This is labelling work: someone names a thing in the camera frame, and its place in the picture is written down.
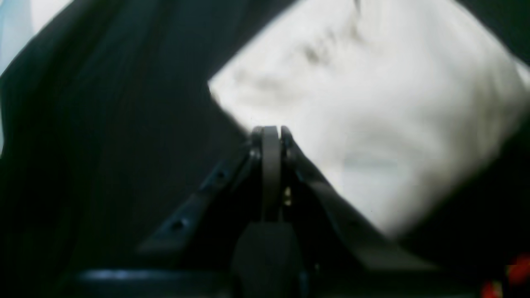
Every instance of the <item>bolt hole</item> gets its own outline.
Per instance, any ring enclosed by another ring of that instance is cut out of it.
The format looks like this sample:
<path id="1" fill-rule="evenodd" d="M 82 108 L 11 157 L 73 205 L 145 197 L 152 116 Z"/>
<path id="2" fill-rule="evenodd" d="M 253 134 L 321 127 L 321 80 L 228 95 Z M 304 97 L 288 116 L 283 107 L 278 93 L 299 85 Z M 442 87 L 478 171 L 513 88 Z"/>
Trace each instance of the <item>bolt hole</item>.
<path id="1" fill-rule="evenodd" d="M 178 220 L 171 225 L 171 231 L 179 231 L 186 226 L 185 220 Z"/>
<path id="2" fill-rule="evenodd" d="M 217 179 L 225 179 L 226 178 L 226 172 L 220 171 L 217 173 Z"/>

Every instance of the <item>black plastic part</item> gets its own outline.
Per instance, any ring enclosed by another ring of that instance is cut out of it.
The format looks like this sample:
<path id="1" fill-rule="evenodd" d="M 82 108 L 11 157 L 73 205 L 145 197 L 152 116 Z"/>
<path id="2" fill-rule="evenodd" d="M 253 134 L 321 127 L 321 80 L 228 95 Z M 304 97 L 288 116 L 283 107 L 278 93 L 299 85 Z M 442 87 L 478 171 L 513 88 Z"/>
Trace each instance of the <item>black plastic part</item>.
<path id="1" fill-rule="evenodd" d="M 72 277 L 60 297 L 239 297 L 226 273 L 154 270 L 90 270 Z"/>
<path id="2" fill-rule="evenodd" d="M 276 126 L 263 127 L 261 147 L 262 219 L 277 221 L 280 207 L 281 144 Z"/>
<path id="3" fill-rule="evenodd" d="M 244 297 L 292 297 L 303 262 L 291 224 L 249 224 L 237 242 L 232 271 Z"/>
<path id="4" fill-rule="evenodd" d="M 137 249 L 137 253 L 153 259 L 167 259 L 167 255 L 174 256 L 175 262 L 181 259 L 186 251 L 189 251 L 190 243 L 195 238 L 197 231 L 204 222 L 218 222 L 225 223 L 225 217 L 231 217 L 231 204 L 225 204 L 222 198 L 231 198 L 231 189 L 238 189 L 239 183 L 243 183 L 240 175 L 242 172 L 249 176 L 245 171 L 250 171 L 249 163 L 250 145 L 243 145 L 233 158 L 221 163 L 212 174 L 206 179 L 199 191 L 192 194 L 190 198 L 177 209 L 162 226 L 148 239 L 141 243 Z M 239 205 L 242 208 L 248 208 L 245 204 Z M 217 208 L 218 211 L 225 212 L 224 214 L 216 213 L 220 217 L 211 216 L 211 208 Z M 239 210 L 240 213 L 245 213 L 245 210 Z M 213 226 L 229 231 L 234 226 L 223 226 L 214 224 Z"/>

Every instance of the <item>white cloth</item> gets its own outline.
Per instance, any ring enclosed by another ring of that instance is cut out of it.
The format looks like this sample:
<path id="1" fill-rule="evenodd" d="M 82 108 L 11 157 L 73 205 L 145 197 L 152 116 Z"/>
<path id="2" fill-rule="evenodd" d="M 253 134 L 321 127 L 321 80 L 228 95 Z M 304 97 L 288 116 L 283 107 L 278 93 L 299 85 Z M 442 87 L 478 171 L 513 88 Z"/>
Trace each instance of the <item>white cloth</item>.
<path id="1" fill-rule="evenodd" d="M 528 69 L 451 0 L 300 0 L 209 85 L 247 129 L 288 126 L 390 238 L 490 162 L 530 100 Z"/>

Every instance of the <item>dark fabric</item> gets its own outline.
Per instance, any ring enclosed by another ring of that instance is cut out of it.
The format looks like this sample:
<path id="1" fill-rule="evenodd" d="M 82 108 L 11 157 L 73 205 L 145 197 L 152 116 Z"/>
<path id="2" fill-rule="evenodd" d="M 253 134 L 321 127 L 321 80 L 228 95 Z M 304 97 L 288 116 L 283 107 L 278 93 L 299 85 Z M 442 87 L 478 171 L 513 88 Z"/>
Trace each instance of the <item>dark fabric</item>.
<path id="1" fill-rule="evenodd" d="M 66 269 L 140 265 L 138 242 L 246 138 L 207 79 L 290 2 L 76 0 L 29 43 L 0 78 L 4 293 L 36 296 Z M 406 244 L 462 272 L 483 256 L 502 263 L 519 245 L 505 231 L 527 202 L 528 139 Z M 490 229 L 509 249 L 480 246 Z"/>

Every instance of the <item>black mount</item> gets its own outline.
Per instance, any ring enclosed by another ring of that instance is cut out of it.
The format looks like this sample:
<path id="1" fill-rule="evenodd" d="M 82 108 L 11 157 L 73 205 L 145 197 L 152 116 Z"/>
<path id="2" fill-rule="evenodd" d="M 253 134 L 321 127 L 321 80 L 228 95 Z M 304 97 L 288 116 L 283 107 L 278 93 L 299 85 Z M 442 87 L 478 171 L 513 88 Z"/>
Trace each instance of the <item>black mount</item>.
<path id="1" fill-rule="evenodd" d="M 174 270 L 90 270 L 65 295 L 476 297 L 378 233 L 287 127 L 255 128 L 137 253 Z"/>

